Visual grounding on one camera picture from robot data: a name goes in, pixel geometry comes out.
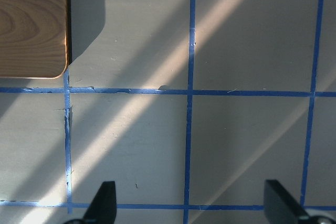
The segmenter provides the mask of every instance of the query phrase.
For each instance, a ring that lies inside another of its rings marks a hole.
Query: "blue tape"
[[[64,101],[65,101],[65,164],[67,183],[68,214],[72,213],[72,183],[71,183],[71,145],[70,145],[70,91],[69,91],[69,70],[63,75]]]
[[[64,93],[64,88],[0,88],[0,93]],[[184,89],[120,89],[95,87],[69,87],[70,93],[127,93],[127,94],[177,94],[177,95],[220,95],[244,97],[311,97],[311,92],[266,91],[266,90],[184,90]],[[316,92],[320,97],[336,97],[336,92]]]
[[[0,88],[0,93],[64,93],[63,88]]]
[[[188,59],[188,91],[193,92],[194,85],[194,56],[195,56],[195,23],[196,23],[196,0],[190,0],[190,23],[189,23],[189,59]],[[187,124],[185,138],[185,172],[184,172],[184,205],[189,205],[190,186],[190,155],[191,155],[191,127],[193,111],[193,94],[187,96]],[[188,224],[188,209],[183,210],[183,224]]]
[[[70,88],[70,93],[126,93],[126,94],[188,94],[188,90],[158,90],[158,89],[116,89],[116,88],[95,88],[95,87],[80,87]]]
[[[311,87],[310,92],[313,96],[309,100],[309,111],[308,111],[308,120],[307,120],[307,134],[306,134],[306,146],[304,149],[304,161],[302,169],[302,181],[301,181],[301,196],[300,204],[303,206],[306,199],[307,191],[307,177],[308,177],[308,168],[309,168],[309,154],[310,154],[310,144],[311,144],[311,132],[313,125],[313,116],[314,116],[314,103],[315,103],[315,91],[316,91],[316,77],[317,77],[317,67],[319,59],[319,48],[320,48],[320,36],[321,36],[321,26],[322,26],[322,13],[323,13],[323,0],[318,1],[318,11],[317,11],[317,21],[316,21],[316,32],[315,32],[315,43],[314,43],[314,57],[313,65],[311,71]]]
[[[243,97],[310,97],[310,92],[295,91],[254,91],[254,90],[194,90],[194,95],[222,95]]]
[[[248,210],[248,211],[262,211],[264,206],[251,205],[251,206],[239,206],[239,205],[190,205],[189,209],[192,210]]]
[[[336,97],[336,92],[315,92],[317,97]]]
[[[68,207],[67,202],[60,202],[53,205],[41,204],[36,201],[9,201],[1,200],[0,206],[14,207]],[[72,203],[74,208],[88,208],[89,203]],[[163,210],[246,210],[262,211],[262,205],[155,205],[155,204],[118,204],[118,209],[163,209]],[[322,211],[336,211],[336,206],[305,206],[306,209]]]
[[[311,73],[311,86],[310,92],[314,93],[316,90],[316,77],[317,77],[317,66],[320,51],[320,37],[321,37],[321,27],[322,27],[322,15],[323,15],[323,1],[318,0],[318,10],[316,19],[316,30],[315,30],[315,42],[314,42],[314,58]]]
[[[13,206],[13,207],[68,207],[67,203],[57,203],[55,205],[45,205],[35,201],[9,201],[1,200],[0,206]]]

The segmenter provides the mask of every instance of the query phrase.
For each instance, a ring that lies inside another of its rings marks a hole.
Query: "white surface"
[[[72,0],[70,86],[186,89],[189,1]],[[320,91],[335,91],[334,10],[325,0]],[[196,0],[196,11],[194,89],[309,91],[317,0]],[[70,99],[73,202],[90,203],[102,181],[115,180],[119,204],[183,204],[186,95]],[[336,205],[334,100],[316,101],[307,205]],[[0,200],[66,202],[64,104],[63,94],[0,93]],[[298,199],[308,105],[309,98],[195,95],[190,204],[260,205],[265,178]],[[34,215],[36,224],[71,218],[67,208],[0,206],[1,223],[31,223]],[[262,211],[191,210],[189,220],[265,222]],[[134,222],[181,224],[183,211],[118,209],[117,223]]]

